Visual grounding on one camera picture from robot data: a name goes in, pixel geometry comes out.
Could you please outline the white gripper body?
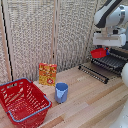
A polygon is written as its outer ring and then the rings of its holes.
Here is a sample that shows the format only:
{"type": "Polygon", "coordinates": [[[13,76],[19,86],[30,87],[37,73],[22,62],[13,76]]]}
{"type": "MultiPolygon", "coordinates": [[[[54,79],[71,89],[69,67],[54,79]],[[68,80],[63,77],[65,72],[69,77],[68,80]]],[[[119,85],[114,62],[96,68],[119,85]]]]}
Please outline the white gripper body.
{"type": "Polygon", "coordinates": [[[104,45],[111,47],[122,47],[126,43],[125,34],[113,34],[109,37],[104,37],[101,33],[95,33],[93,36],[94,45],[104,45]]]}

